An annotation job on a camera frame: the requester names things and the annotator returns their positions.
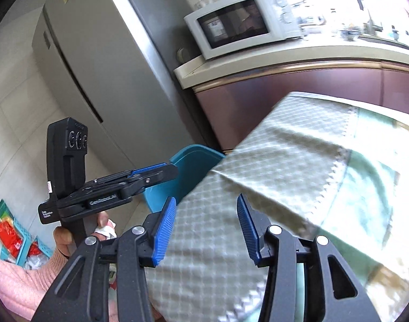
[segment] blue rubber tip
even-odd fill
[[[140,174],[140,173],[143,173],[143,172],[148,172],[148,171],[150,171],[150,170],[154,170],[155,168],[163,167],[163,166],[165,166],[166,164],[167,164],[167,163],[159,163],[159,164],[156,164],[156,165],[153,165],[153,166],[141,168],[140,170],[134,170],[134,171],[132,171],[132,172],[130,173],[129,177],[132,177],[132,176],[134,176],[134,175],[136,175],[136,174]]]
[[[242,228],[243,237],[245,238],[249,258],[254,261],[255,265],[258,265],[261,261],[260,238],[242,195],[239,195],[237,198],[237,216],[239,218],[240,227]]]
[[[161,260],[163,260],[166,254],[167,246],[169,245],[170,235],[172,234],[173,225],[175,223],[176,216],[176,199],[174,197],[168,197],[166,203],[169,205],[158,227],[157,233],[154,237],[154,252],[152,254],[152,262],[157,266]]]

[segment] white bandage on finger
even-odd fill
[[[116,233],[115,233],[116,224],[111,219],[109,219],[107,222],[108,222],[108,224],[106,226],[102,227],[102,228],[96,227],[94,232],[97,232],[97,233],[105,236],[107,240],[110,240],[111,238],[116,237]]]

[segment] gold trim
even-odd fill
[[[372,60],[324,60],[316,62],[271,65],[233,74],[216,80],[211,80],[193,87],[194,93],[199,93],[212,88],[228,85],[230,83],[249,80],[262,76],[286,74],[290,72],[301,72],[310,70],[361,68],[361,69],[386,69],[409,73],[409,66],[400,63],[389,63]]]

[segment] hand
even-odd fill
[[[111,225],[108,223],[109,215],[106,212],[100,212],[97,216],[97,225],[103,228],[106,225]],[[73,243],[73,235],[68,230],[61,226],[58,226],[54,229],[54,240],[56,242],[56,246],[58,250],[66,256],[70,256],[68,245]],[[105,241],[106,237],[103,236],[101,233],[92,233],[92,236],[96,236],[100,241]]]

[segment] pink sleeve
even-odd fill
[[[38,270],[25,270],[0,260],[0,299],[6,308],[31,320],[67,259],[56,249],[48,263]],[[109,303],[109,320],[117,322],[116,303]]]

